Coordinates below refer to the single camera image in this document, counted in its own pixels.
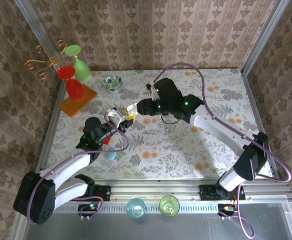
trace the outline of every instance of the orange wooden block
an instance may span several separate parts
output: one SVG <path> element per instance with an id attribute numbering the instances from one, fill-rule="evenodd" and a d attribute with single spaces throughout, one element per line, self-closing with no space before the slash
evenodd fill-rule
<path id="1" fill-rule="evenodd" d="M 68 97 L 66 100 L 59 104 L 59 108 L 72 118 L 97 96 L 97 93 L 91 88 L 87 87 L 84 84 L 83 87 L 86 90 L 86 95 L 83 99 L 79 101 L 74 101 L 70 97 Z"/>

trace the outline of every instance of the floral tablecloth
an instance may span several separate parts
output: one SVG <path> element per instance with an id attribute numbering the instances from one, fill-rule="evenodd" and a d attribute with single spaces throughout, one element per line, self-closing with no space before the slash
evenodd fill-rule
<path id="1" fill-rule="evenodd" d="M 74 118 L 61 112 L 54 137 L 48 166 L 61 162 L 75 151 L 82 136 L 85 120 L 99 117 L 113 107 L 123 108 L 150 98 L 145 84 L 151 82 L 159 70 L 93 72 L 85 84 L 98 96 Z M 255 119 L 238 69 L 204 69 L 208 105 L 220 116 L 248 131 L 257 133 Z M 109 75 L 122 77 L 123 87 L 117 93 L 106 92 L 102 80 Z M 168 70 L 163 76 L 174 80 L 183 95 L 201 98 L 201 81 L 193 70 Z M 173 122 L 167 117 L 166 122 Z M 184 121 L 166 125 L 160 116 L 137 115 L 136 122 L 127 129 L 131 144 L 126 151 L 117 153 L 114 160 L 101 154 L 82 174 L 94 179 L 123 178 L 217 178 L 236 162 L 238 157 L 221 141 L 204 129 Z M 120 149 L 125 140 L 114 135 L 104 149 Z M 261 173 L 271 176 L 267 163 Z"/>

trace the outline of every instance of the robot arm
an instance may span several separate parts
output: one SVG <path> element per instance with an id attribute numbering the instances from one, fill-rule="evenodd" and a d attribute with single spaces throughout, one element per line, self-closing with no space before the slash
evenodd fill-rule
<path id="1" fill-rule="evenodd" d="M 124 110 L 113 108 L 107 112 L 109 121 L 122 133 L 133 123 L 136 114 L 135 105 Z M 101 150 L 103 141 L 115 132 L 116 130 L 108 123 L 101 124 L 98 118 L 91 117 L 85 122 L 84 135 L 76 148 L 86 151 Z M 30 218 L 37 224 L 43 224 L 47 221 L 53 210 L 62 204 L 77 197 L 93 196 L 95 184 L 91 178 L 79 174 L 71 180 L 68 179 L 80 169 L 91 164 L 98 155 L 99 153 L 92 153 L 73 157 L 45 179 L 43 179 L 43 176 L 51 172 L 51 169 L 55 169 L 55 166 L 39 173 L 28 172 L 19 188 L 13 206 L 14 210 L 25 216 L 27 215 L 30 196 L 39 181 L 42 182 L 35 192 L 30 209 Z"/>
<path id="2" fill-rule="evenodd" d="M 191 94 L 183 96 L 171 79 L 163 78 L 155 84 L 148 84 L 147 87 L 152 92 L 152 98 L 137 103 L 139 114 L 151 116 L 172 114 L 179 120 L 205 129 L 239 156 L 234 166 L 217 181 L 215 185 L 217 195 L 226 199 L 232 195 L 231 192 L 239 184 L 254 180 L 268 158 L 262 150 L 245 137 L 254 139 L 267 148 L 268 137 L 264 133 L 253 134 L 235 126 L 221 116 L 215 114 L 212 117 L 207 111 L 204 101 Z M 236 129 L 245 137 L 235 134 L 215 118 Z"/>

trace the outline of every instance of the wall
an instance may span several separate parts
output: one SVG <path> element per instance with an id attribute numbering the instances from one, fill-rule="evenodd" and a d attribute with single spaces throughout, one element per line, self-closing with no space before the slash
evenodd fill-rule
<path id="1" fill-rule="evenodd" d="M 8 239 L 12 205 L 23 176 L 34 170 L 59 81 L 39 82 L 24 69 L 38 41 L 13 1 L 0 0 L 0 240 Z"/>
<path id="2" fill-rule="evenodd" d="M 176 62 L 238 68 L 274 0 L 30 0 L 53 41 L 83 49 L 91 70 Z"/>
<path id="3" fill-rule="evenodd" d="M 292 1 L 248 80 L 271 147 L 292 171 Z"/>

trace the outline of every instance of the blue glass cup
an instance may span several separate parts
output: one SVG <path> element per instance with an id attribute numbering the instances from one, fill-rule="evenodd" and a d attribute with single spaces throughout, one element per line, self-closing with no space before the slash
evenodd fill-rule
<path id="1" fill-rule="evenodd" d="M 132 219 L 141 218 L 146 212 L 146 205 L 140 198 L 133 198 L 127 204 L 127 214 Z"/>

